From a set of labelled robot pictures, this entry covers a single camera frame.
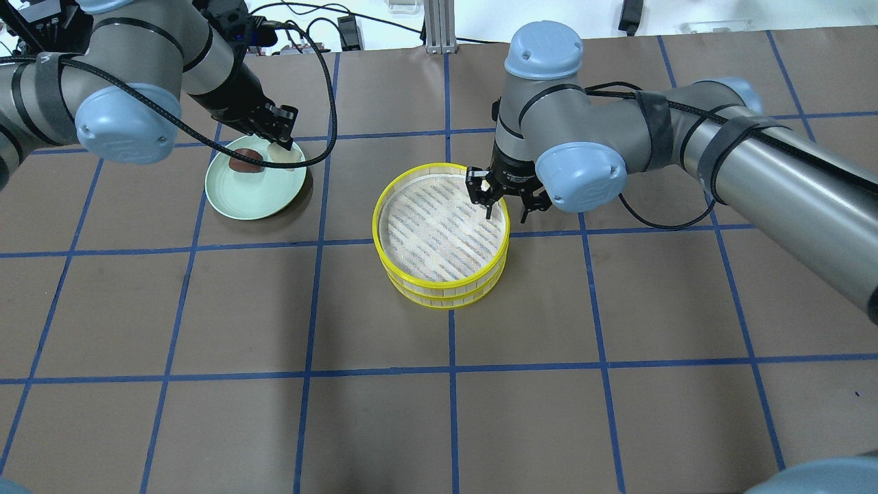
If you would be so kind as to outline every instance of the grid square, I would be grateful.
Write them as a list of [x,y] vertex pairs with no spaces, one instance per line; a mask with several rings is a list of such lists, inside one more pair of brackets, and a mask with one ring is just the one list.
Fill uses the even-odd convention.
[[162,374],[188,259],[74,258],[37,375]]
[[[808,131],[805,130],[805,124],[803,124],[801,120],[780,120],[780,122],[784,126],[789,127],[793,132],[802,137],[808,138]],[[812,127],[814,126],[814,122],[815,120],[810,120]],[[736,225],[750,222],[731,207],[719,203],[716,204],[714,211],[716,212],[716,222],[721,225]]]
[[[491,164],[494,134],[454,134],[451,136],[451,161],[463,166],[478,166],[486,169]],[[505,199],[509,210],[509,220],[512,231],[555,231],[555,230],[578,230],[579,217],[576,214],[565,213],[556,207],[550,207],[548,211],[537,211],[528,215],[528,220],[523,225],[522,201],[515,196],[507,196]]]
[[448,365],[448,313],[397,292],[373,245],[323,248],[314,369]]
[[[180,107],[182,109],[180,120],[200,134],[213,139],[217,132],[217,121],[211,118],[211,114],[203,106],[196,103],[188,94],[182,93],[180,94]],[[198,141],[184,131],[177,130],[176,142],[183,144]]]
[[33,492],[137,492],[161,386],[34,386],[4,476]]
[[171,382],[148,492],[292,492],[302,380]]
[[64,261],[0,259],[0,378],[27,377],[31,372]]
[[175,374],[305,370],[316,248],[199,252]]
[[[330,77],[336,56],[338,54],[323,54]],[[265,96],[274,101],[278,107],[291,105],[299,109],[299,116],[293,128],[294,136],[327,134],[329,126],[327,83],[320,62],[314,54],[250,56],[244,60],[259,78]],[[340,123],[345,117],[346,114],[339,112]],[[223,141],[231,141],[238,137],[241,137],[240,132],[226,126],[223,126],[219,134],[219,138]]]
[[497,286],[455,314],[457,364],[598,360],[582,238],[513,238]]
[[772,32],[806,113],[869,112],[878,101],[874,25]]
[[618,492],[601,371],[457,375],[460,491]]
[[798,113],[764,33],[687,34],[662,40],[679,87],[699,79],[743,77],[762,97],[766,115]]
[[878,361],[760,368],[788,467],[875,450]]
[[188,247],[210,157],[209,148],[197,147],[174,149],[148,166],[105,161],[76,247]]
[[415,166],[443,161],[443,135],[339,141],[329,172],[325,238],[371,238],[372,211],[387,185]]
[[609,372],[628,492],[741,492],[777,472],[749,366]]
[[21,400],[21,392],[24,386],[5,384],[0,386],[0,444],[6,445],[12,420],[18,410],[18,402]]
[[88,153],[25,161],[0,193],[0,252],[69,249],[96,167]]
[[341,134],[442,130],[444,59],[423,47],[347,52],[337,99]]
[[[707,202],[702,187],[683,169],[676,165],[635,173],[628,176],[624,190],[625,200],[646,220],[658,224],[678,225],[697,218]],[[706,217],[697,225],[709,225]],[[619,199],[586,213],[589,229],[642,228],[623,207]]]
[[745,357],[713,232],[588,238],[609,360]]
[[[655,36],[586,40],[579,77],[585,86],[624,81],[646,91],[666,91],[671,87],[659,40]],[[614,98],[591,100],[595,105],[618,101]]]
[[312,379],[302,492],[451,492],[448,379]]
[[[324,142],[299,142],[306,157],[319,155]],[[211,204],[205,213],[198,234],[200,245],[234,243],[312,242],[320,232],[320,205],[323,201],[324,163],[306,169],[305,184],[289,206],[277,214],[252,222],[226,218]]]
[[757,355],[878,352],[866,315],[757,230],[723,232]]
[[808,121],[817,142],[866,170],[878,173],[878,116]]
[[451,128],[497,125],[491,120],[491,105],[503,95],[508,51],[507,43],[460,45],[449,57]]

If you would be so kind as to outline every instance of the yellow basket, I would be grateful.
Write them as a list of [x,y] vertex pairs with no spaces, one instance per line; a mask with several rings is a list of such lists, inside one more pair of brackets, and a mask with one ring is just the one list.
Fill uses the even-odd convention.
[[[510,230],[506,203],[500,200],[499,207],[494,208],[492,220],[485,220],[484,208],[475,207],[469,201],[464,186],[465,174],[466,168],[464,166],[452,163],[429,163],[413,168],[397,177],[385,188],[378,198],[378,204],[372,215],[372,239],[375,242],[381,264],[387,271],[387,276],[407,299],[424,307],[454,309],[478,301],[497,284],[506,265]],[[431,182],[432,185],[427,185],[424,180],[428,179],[440,180],[440,182]],[[417,187],[423,188],[424,186],[431,188],[426,192],[417,189]],[[410,236],[416,239],[415,242],[418,243],[419,247],[422,246],[420,242],[427,242],[425,239],[419,238],[418,232],[414,229],[405,235],[392,235],[390,233],[393,227],[391,219],[386,216],[399,212],[395,206],[396,203],[407,201],[404,206],[408,209],[405,209],[404,212],[420,209],[424,216],[434,220],[434,216],[427,209],[435,204],[413,205],[410,198],[398,194],[403,191],[409,194],[424,192],[424,195],[416,197],[428,197],[430,200],[435,199],[434,196],[430,195],[432,193],[445,193],[452,198],[450,204],[454,204],[454,208],[457,210],[457,214],[453,214],[455,216],[453,219],[460,221],[460,223],[455,224],[442,214],[438,215],[440,219],[436,221],[443,222],[440,228],[447,226],[449,229],[453,229],[454,231],[451,233],[457,235],[458,239],[451,239],[450,243],[453,245],[450,247],[446,244],[437,247],[455,250],[457,246],[454,245],[453,240],[461,241],[463,244],[459,245],[457,252],[462,254],[460,257],[467,258],[470,264],[460,267],[459,265],[463,261],[455,257],[453,260],[441,260],[441,264],[430,271],[429,267],[435,265],[435,256],[427,258],[425,262],[415,267],[412,267],[411,263],[409,266],[405,266],[394,262],[394,256],[412,254],[403,247],[394,245],[394,241],[405,243]],[[448,197],[440,197],[439,199],[448,199]],[[445,210],[443,213],[447,215],[449,211]],[[382,240],[384,236],[390,239],[388,242],[390,245],[385,245]],[[448,273],[450,267],[443,263],[452,265],[451,267],[456,269],[456,274],[459,277],[451,276]],[[413,271],[421,271],[421,276],[416,275]],[[429,272],[430,276],[424,275],[424,272]]]

